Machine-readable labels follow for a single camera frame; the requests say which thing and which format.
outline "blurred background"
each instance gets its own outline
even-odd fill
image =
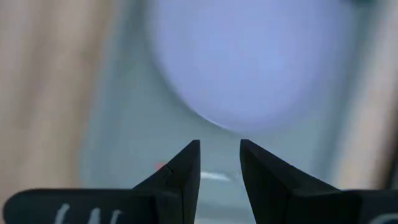
[[[214,54],[209,49],[239,41],[234,34],[252,22],[250,9],[260,1],[239,5],[250,13],[235,16],[230,12],[236,8],[226,1],[206,4],[205,16],[196,13],[205,8],[202,2],[164,2],[0,0],[2,203],[34,187],[132,188],[192,139],[201,140],[199,223],[253,223],[239,170],[242,138],[341,189],[397,188],[397,1],[329,0],[307,7],[315,1],[305,0],[292,9],[270,3],[283,9],[261,16],[277,24],[271,30],[284,26],[284,35],[265,36],[277,50],[270,53],[256,42],[256,57],[212,58],[217,67],[206,60]],[[209,27],[218,15],[235,18],[241,27]],[[325,22],[293,26],[295,16],[303,15]],[[246,37],[253,30],[245,29]],[[319,42],[311,39],[315,36]],[[309,43],[315,50],[289,51]],[[231,54],[227,50],[216,55]],[[284,68],[281,74],[259,72],[273,79],[256,82],[267,91],[249,97],[269,99],[264,108],[232,94],[254,89],[247,84],[251,78],[238,90],[228,86],[240,78],[235,71],[259,58],[265,69],[275,58]],[[310,68],[321,67],[310,69],[310,84],[300,87],[309,94],[299,100],[289,96],[297,96],[289,89],[301,84],[294,83],[284,84],[284,91],[270,90],[279,77],[308,79],[307,70],[290,69],[304,58],[317,59],[306,64]],[[215,70],[228,65],[233,72]],[[329,73],[326,81],[312,82]],[[272,111],[279,104],[270,94],[292,103]]]

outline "white lettering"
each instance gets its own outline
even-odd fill
[[[65,216],[70,208],[70,205],[64,203],[61,208],[57,211],[57,215],[55,216],[54,224],[65,224],[63,221]],[[112,219],[109,224],[117,224],[119,216],[123,214],[120,210],[114,210],[112,212]],[[87,224],[101,224],[101,209],[94,208],[90,213],[90,219]]]
[[[120,211],[120,210],[113,211],[112,219],[111,219],[111,223],[110,224],[117,224],[120,214],[122,214],[122,211]]]
[[[92,209],[87,224],[101,224],[101,210],[99,208]]]
[[[384,224],[390,221],[398,220],[398,213],[390,213],[379,215],[375,219],[373,219],[369,224]]]
[[[63,204],[61,208],[57,211],[57,216],[55,216],[54,224],[63,224],[63,219],[65,218],[65,214],[69,210],[69,204]]]

